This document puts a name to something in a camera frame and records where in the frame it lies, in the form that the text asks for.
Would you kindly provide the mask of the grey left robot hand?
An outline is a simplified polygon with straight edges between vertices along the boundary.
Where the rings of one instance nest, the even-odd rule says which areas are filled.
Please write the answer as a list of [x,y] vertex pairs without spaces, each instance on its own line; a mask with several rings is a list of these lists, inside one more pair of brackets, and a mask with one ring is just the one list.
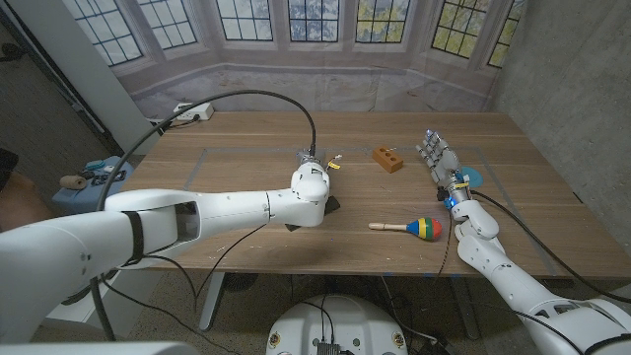
[[316,149],[314,154],[311,155],[309,150],[302,150],[296,153],[296,161],[298,166],[305,163],[317,163],[321,166],[325,165],[326,153],[324,150]]

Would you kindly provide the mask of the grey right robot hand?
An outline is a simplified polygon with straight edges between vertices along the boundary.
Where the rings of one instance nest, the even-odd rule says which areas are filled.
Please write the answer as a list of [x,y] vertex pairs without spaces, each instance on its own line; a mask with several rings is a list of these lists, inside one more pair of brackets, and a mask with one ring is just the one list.
[[416,146],[431,177],[438,187],[453,196],[458,190],[467,192],[469,183],[461,172],[461,164],[448,142],[437,132],[428,129],[420,145]]

